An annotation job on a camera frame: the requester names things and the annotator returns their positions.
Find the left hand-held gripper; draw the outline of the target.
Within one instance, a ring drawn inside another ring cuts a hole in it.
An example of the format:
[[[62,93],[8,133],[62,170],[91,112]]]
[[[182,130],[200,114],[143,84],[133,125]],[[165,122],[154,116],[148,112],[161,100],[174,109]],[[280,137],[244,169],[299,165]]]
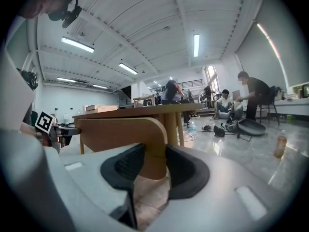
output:
[[[81,133],[80,128],[59,126],[56,123],[56,118],[45,112],[38,115],[34,126],[42,144],[54,148],[58,153],[61,148],[70,144],[72,135]]]

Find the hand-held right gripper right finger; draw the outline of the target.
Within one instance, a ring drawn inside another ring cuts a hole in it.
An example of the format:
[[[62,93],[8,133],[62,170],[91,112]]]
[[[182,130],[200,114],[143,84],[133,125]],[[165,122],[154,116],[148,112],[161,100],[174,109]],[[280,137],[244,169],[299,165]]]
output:
[[[266,232],[285,210],[283,196],[238,163],[168,145],[171,188],[150,232]]]

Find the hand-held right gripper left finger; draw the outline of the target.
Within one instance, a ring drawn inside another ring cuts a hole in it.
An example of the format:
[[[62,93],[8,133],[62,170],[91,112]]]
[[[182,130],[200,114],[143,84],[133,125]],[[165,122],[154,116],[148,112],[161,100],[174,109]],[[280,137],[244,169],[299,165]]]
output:
[[[60,157],[45,148],[47,165],[75,230],[136,230],[134,181],[144,145]]]

